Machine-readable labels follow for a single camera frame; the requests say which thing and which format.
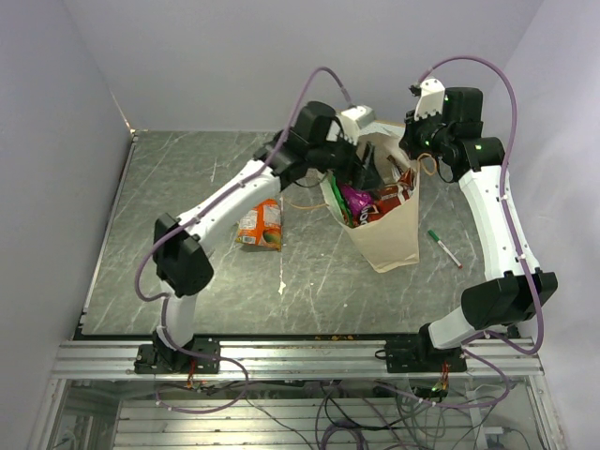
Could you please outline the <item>large green Chiaba chips bag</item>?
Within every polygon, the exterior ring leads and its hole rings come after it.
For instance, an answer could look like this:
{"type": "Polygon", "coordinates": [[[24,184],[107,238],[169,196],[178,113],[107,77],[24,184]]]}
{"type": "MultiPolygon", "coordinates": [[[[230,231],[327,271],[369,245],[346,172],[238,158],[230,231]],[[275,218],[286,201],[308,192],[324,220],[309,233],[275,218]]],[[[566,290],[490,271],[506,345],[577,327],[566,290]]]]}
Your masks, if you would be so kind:
{"type": "Polygon", "coordinates": [[[333,174],[329,176],[329,185],[332,189],[332,193],[334,195],[335,201],[342,215],[344,223],[351,228],[353,226],[353,215],[348,207],[348,204],[346,203],[345,198],[339,190],[337,179],[333,174]]]}

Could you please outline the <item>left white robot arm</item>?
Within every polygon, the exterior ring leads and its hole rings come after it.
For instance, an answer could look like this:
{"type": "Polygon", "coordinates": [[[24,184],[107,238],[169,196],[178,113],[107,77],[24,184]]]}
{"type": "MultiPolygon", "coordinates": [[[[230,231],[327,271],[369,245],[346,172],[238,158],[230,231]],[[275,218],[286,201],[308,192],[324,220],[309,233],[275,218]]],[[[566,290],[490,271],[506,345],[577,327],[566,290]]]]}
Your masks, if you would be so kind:
{"type": "Polygon", "coordinates": [[[157,220],[152,259],[165,291],[157,327],[162,366],[180,372],[190,363],[196,301],[214,275],[210,256],[220,235],[311,169],[351,179],[361,170],[356,155],[360,133],[374,119],[368,106],[336,112],[310,101],[213,195],[179,217],[157,220]]]}

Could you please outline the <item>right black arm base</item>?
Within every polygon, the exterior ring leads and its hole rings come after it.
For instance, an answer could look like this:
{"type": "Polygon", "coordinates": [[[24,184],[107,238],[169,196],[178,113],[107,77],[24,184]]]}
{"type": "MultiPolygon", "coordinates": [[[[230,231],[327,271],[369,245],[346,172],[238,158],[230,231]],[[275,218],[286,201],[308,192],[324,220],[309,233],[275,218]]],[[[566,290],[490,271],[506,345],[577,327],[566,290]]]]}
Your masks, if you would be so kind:
{"type": "Polygon", "coordinates": [[[400,334],[385,341],[375,357],[384,361],[388,373],[465,372],[467,364],[460,348],[439,350],[428,336],[400,334]]]}

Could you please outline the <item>red snack bag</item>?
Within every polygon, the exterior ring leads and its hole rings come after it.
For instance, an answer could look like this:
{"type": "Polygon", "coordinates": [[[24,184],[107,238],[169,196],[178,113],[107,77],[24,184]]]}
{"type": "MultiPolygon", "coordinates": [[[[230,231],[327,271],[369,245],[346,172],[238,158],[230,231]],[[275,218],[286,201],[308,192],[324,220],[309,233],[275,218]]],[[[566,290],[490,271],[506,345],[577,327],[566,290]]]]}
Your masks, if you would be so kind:
{"type": "Polygon", "coordinates": [[[354,216],[356,226],[380,220],[388,213],[404,205],[414,194],[417,172],[413,169],[393,175],[393,183],[367,191],[367,203],[354,216]]]}

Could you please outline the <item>beige paper bag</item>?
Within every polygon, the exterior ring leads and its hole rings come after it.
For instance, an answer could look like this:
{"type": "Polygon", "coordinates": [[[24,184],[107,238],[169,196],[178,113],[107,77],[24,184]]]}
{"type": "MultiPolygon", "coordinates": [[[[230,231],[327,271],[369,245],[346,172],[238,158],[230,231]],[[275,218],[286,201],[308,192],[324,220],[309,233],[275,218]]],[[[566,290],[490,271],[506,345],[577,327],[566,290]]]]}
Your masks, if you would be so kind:
{"type": "MultiPolygon", "coordinates": [[[[354,228],[348,227],[344,223],[329,185],[331,174],[326,175],[319,184],[323,196],[322,205],[327,207],[334,220],[351,238],[357,250],[377,273],[386,273],[420,261],[418,222],[421,175],[423,173],[432,175],[434,171],[423,164],[421,157],[417,160],[410,160],[406,153],[399,148],[401,138],[372,133],[362,134],[358,141],[357,156],[360,158],[363,156],[366,142],[372,142],[376,147],[375,164],[382,179],[379,188],[393,183],[391,165],[387,160],[388,156],[392,156],[403,168],[411,167],[417,172],[416,188],[412,197],[404,205],[388,213],[380,220],[354,228]]],[[[361,190],[358,188],[358,178],[352,178],[347,183],[342,182],[341,178],[336,177],[336,179],[337,185],[349,185],[352,188],[361,190]]]]}

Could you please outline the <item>purple grape candy bag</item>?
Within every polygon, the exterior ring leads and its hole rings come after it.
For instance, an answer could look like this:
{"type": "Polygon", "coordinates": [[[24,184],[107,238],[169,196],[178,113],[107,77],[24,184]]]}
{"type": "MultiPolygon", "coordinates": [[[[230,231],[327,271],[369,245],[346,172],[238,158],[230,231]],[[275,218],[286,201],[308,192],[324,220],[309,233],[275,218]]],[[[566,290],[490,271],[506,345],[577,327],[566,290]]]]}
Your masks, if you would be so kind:
{"type": "Polygon", "coordinates": [[[374,204],[371,195],[365,191],[357,190],[349,185],[338,185],[343,197],[352,212],[352,228],[368,222],[368,215],[372,212],[374,204]]]}

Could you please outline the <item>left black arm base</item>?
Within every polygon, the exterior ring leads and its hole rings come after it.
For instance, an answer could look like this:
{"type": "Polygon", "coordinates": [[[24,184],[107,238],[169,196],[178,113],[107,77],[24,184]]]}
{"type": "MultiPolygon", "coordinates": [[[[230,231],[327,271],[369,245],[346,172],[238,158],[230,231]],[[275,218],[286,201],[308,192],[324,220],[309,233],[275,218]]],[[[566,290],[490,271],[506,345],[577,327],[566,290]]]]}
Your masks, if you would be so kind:
{"type": "Polygon", "coordinates": [[[218,373],[220,346],[217,342],[195,337],[184,349],[194,355],[171,349],[154,333],[151,344],[143,344],[138,348],[134,372],[151,375],[218,373]]]}

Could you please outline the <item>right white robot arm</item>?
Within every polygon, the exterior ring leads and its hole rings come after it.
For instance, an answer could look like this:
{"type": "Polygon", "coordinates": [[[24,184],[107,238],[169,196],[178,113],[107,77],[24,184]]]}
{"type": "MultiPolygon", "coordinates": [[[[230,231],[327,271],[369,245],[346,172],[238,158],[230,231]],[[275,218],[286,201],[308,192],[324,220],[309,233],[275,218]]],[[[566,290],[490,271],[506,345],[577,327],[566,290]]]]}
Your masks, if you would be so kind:
{"type": "Polygon", "coordinates": [[[482,134],[483,93],[444,87],[435,79],[412,86],[418,101],[407,112],[400,148],[409,158],[432,156],[450,168],[472,211],[481,242],[485,280],[466,289],[460,305],[427,326],[428,339],[413,348],[414,363],[431,371],[479,332],[534,318],[557,291],[554,273],[542,270],[518,220],[509,179],[502,172],[502,142],[482,134]]]}

